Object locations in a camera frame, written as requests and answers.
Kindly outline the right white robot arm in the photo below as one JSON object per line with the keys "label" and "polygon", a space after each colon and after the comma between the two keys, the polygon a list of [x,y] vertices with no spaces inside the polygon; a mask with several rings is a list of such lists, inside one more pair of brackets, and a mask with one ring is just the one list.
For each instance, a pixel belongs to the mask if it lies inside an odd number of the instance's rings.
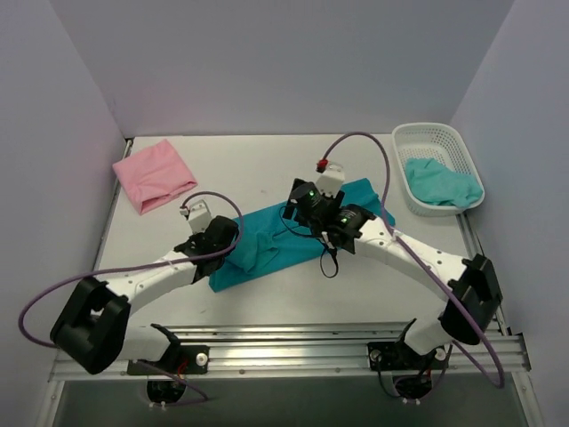
{"label": "right white robot arm", "polygon": [[297,179],[284,217],[307,227],[328,253],[343,250],[381,262],[445,302],[441,313],[414,319],[405,328],[394,347],[397,361],[415,367],[448,343],[481,343],[502,301],[492,262],[481,254],[467,259],[424,244],[359,205],[343,204],[343,196],[328,197],[315,183]]}

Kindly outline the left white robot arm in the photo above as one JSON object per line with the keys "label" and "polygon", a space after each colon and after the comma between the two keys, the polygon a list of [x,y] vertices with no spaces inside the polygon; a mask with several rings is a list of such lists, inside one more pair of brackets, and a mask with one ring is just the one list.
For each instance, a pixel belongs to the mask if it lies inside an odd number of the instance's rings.
{"label": "left white robot arm", "polygon": [[220,251],[238,236],[236,222],[216,216],[203,232],[167,253],[161,267],[107,280],[94,276],[79,280],[52,327],[52,342],[92,375],[117,359],[143,360],[159,373],[175,371],[188,358],[180,339],[157,323],[129,327],[129,318],[220,269],[225,259]]}

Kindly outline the teal t shirt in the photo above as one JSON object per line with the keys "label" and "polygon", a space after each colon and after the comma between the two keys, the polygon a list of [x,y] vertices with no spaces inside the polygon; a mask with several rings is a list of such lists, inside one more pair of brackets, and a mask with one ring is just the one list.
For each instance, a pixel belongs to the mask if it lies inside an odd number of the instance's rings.
{"label": "teal t shirt", "polygon": [[306,228],[282,219],[284,206],[281,202],[244,215],[243,237],[209,277],[215,293],[320,256],[321,244],[303,237]]}

